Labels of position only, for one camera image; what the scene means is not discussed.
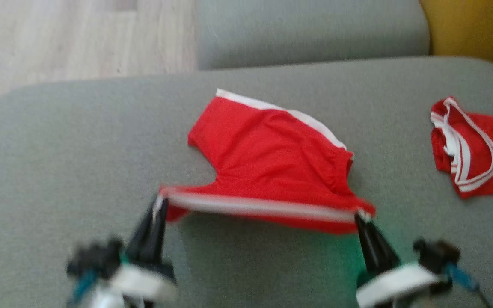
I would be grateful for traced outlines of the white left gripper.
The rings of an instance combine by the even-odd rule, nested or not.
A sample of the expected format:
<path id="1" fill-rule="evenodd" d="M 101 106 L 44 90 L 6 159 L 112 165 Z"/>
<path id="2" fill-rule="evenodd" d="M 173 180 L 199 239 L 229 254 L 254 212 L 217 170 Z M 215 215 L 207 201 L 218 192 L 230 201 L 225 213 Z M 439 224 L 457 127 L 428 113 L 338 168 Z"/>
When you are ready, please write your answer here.
<path id="1" fill-rule="evenodd" d="M 129 262 L 108 275 L 110 308 L 148 308 L 173 302 L 178 283 L 171 263 L 162 263 L 168 199 L 156 207 L 154 198 L 126 248 Z"/>

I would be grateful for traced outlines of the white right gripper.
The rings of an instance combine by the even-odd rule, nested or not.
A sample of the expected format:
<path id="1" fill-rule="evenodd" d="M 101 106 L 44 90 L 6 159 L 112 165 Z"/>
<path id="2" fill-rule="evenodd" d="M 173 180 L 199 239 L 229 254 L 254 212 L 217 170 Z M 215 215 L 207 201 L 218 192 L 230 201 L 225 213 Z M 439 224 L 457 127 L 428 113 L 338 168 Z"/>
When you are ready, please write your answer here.
<path id="1" fill-rule="evenodd" d="M 366 271 L 377 275 L 381 270 L 387 270 L 357 289 L 356 299 L 360 308 L 375 308 L 440 282 L 440 275 L 419 263 L 397 267 L 401 261 L 379 228 L 373 222 L 364 220 L 360 214 L 355 214 L 354 220 Z"/>

